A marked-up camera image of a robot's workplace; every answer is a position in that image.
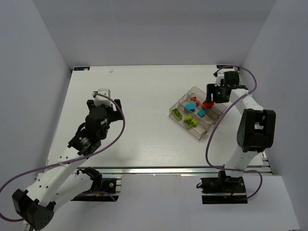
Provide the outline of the red rounded lego brick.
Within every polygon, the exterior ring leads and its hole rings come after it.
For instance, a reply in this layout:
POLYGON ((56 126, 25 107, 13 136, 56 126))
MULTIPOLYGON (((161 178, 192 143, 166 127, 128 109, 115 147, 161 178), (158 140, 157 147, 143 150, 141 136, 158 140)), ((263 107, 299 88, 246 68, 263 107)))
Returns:
POLYGON ((202 108, 204 110, 207 110, 207 109, 211 109, 214 105, 215 105, 215 103, 213 101, 210 102, 210 103, 207 103, 206 101, 203 101, 202 108))

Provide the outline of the blue lego brick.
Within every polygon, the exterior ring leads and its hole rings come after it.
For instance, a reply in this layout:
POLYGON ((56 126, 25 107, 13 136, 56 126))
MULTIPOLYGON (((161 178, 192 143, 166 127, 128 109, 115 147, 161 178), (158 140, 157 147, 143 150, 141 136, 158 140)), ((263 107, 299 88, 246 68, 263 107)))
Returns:
POLYGON ((198 115, 200 118, 203 118, 203 117, 206 115, 206 113, 205 113, 204 110, 199 110, 198 113, 197 113, 197 115, 198 115))

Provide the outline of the small green lego brick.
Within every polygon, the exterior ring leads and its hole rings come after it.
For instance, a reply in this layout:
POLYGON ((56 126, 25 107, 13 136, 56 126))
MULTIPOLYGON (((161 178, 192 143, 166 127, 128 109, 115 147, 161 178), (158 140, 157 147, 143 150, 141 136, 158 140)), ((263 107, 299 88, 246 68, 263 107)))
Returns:
POLYGON ((198 121, 197 121, 197 120, 195 120, 195 119, 190 120, 190 125, 191 125, 191 127, 196 127, 197 124, 198 124, 198 121))

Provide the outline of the green studded lego brick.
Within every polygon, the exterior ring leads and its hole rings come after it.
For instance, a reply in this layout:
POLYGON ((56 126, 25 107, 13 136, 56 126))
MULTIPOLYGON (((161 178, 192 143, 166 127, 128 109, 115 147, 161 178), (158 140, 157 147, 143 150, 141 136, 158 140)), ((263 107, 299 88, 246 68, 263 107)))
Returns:
POLYGON ((188 116, 186 116, 185 118, 184 118, 184 122, 186 123, 186 122, 188 122, 188 121, 191 121, 193 119, 193 117, 190 115, 188 115, 188 116))

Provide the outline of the green top lego brick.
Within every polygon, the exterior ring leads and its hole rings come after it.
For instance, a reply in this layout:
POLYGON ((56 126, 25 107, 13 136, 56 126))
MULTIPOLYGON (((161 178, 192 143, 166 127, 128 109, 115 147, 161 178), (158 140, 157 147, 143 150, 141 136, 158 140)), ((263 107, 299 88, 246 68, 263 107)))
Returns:
POLYGON ((191 124, 186 123, 186 124, 185 124, 185 127, 186 127, 187 129, 190 129, 192 126, 191 126, 191 124))

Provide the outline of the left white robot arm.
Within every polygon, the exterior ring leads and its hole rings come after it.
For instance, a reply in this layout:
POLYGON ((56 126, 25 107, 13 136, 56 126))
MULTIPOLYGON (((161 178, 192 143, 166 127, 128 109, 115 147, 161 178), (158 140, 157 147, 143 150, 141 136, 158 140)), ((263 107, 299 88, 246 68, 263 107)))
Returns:
POLYGON ((91 167, 65 184, 67 178, 100 148, 110 124, 123 120, 120 100, 95 95, 87 101, 87 106, 89 114, 57 162, 32 185, 12 195, 17 214, 36 231, 45 228, 56 210, 68 201, 85 191, 98 191, 102 185, 102 175, 91 167))

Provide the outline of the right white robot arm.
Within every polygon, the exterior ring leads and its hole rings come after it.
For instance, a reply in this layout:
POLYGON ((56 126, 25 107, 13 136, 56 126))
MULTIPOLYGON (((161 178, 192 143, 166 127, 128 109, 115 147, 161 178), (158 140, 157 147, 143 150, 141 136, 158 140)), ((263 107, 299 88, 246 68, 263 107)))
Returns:
POLYGON ((229 161, 223 165, 227 176, 239 178, 255 156, 273 145, 276 113, 264 109, 254 100, 251 91, 240 84, 237 71, 222 74, 216 72, 214 75, 216 82, 206 86, 205 106, 229 102, 231 105, 221 115, 213 130, 217 129, 218 123, 234 106, 242 116, 236 134, 237 147, 229 161))

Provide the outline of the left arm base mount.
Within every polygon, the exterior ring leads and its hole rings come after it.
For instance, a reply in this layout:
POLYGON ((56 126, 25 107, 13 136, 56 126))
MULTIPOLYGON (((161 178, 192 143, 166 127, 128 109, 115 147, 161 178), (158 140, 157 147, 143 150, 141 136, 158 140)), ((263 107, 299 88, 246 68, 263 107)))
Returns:
POLYGON ((71 201, 82 202, 116 202, 121 192, 120 177, 104 176, 92 167, 78 169, 76 176, 89 176, 91 186, 88 190, 75 196, 71 201))

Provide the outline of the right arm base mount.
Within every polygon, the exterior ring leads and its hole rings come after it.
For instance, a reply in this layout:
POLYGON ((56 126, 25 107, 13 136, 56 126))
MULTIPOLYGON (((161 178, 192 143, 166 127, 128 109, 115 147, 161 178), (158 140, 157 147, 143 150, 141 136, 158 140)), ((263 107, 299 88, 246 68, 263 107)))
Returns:
POLYGON ((200 178, 196 188, 201 190, 204 205, 248 203, 243 177, 230 177, 222 170, 217 177, 200 178))

